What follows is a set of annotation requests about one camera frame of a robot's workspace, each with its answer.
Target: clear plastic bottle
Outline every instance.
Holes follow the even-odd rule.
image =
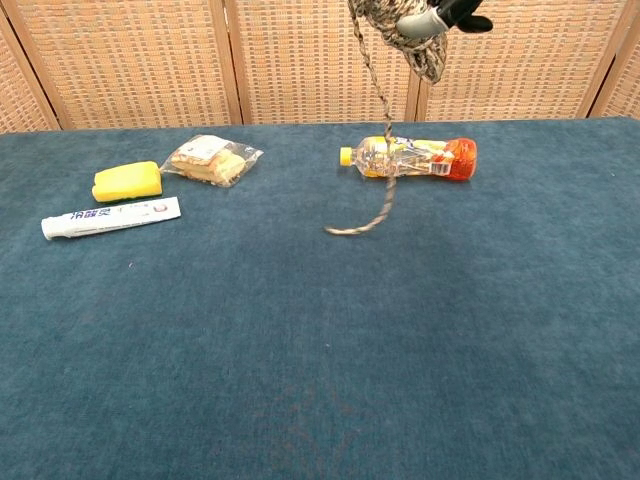
[[[366,137],[356,148],[342,147],[340,165],[355,165],[366,177],[437,175],[465,181],[475,173],[477,147],[469,138],[438,141],[394,137],[392,140],[394,172],[389,171],[392,167],[384,137]]]

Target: packaged bread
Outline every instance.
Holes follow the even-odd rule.
[[[196,135],[177,148],[161,171],[231,187],[256,163],[262,151],[215,135]]]

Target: wicker screen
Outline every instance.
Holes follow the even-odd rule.
[[[426,119],[585,116],[597,93],[597,77],[608,65],[603,56],[613,57],[609,44],[625,4],[483,3],[477,14],[491,18],[494,30],[480,35],[450,32],[445,74],[426,95]]]
[[[0,10],[0,133],[59,128],[30,68]]]
[[[382,121],[382,104],[345,0],[227,0],[226,5],[245,122]],[[361,27],[394,119],[411,117],[407,62],[365,20]]]
[[[640,120],[640,13],[620,47],[593,115],[624,115]]]
[[[221,0],[4,4],[64,128],[241,122]]]

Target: braided rope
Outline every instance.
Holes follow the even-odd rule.
[[[389,108],[389,100],[385,95],[378,76],[371,64],[371,56],[367,52],[367,47],[364,42],[364,35],[360,30],[360,22],[358,17],[366,16],[368,21],[376,29],[378,29],[388,45],[395,48],[399,48],[405,54],[405,58],[409,62],[411,68],[421,77],[426,78],[431,83],[436,83],[440,80],[442,71],[444,69],[444,63],[446,60],[446,37],[439,35],[421,40],[405,40],[395,28],[395,24],[399,18],[406,14],[422,13],[426,5],[421,1],[416,0],[404,0],[404,2],[396,3],[394,0],[348,0],[349,13],[351,14],[351,20],[353,22],[353,33],[358,39],[360,46],[360,53],[364,60],[369,73],[371,75],[371,81],[373,82],[378,97],[382,101],[384,107],[385,129],[384,139],[387,144],[387,159],[390,162],[392,168],[387,169],[389,172],[395,172],[393,150],[391,148],[392,139],[392,118]],[[384,198],[384,203],[378,215],[366,225],[356,228],[338,229],[335,227],[325,227],[325,230],[333,235],[360,235],[373,230],[377,225],[384,222],[388,217],[391,208],[393,207],[393,201],[396,191],[396,177],[393,173],[387,176],[387,189]]]

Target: white toothpaste tube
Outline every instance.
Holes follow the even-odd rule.
[[[80,237],[96,233],[162,222],[180,216],[177,197],[113,207],[83,210],[42,220],[42,233],[47,240],[54,237]]]

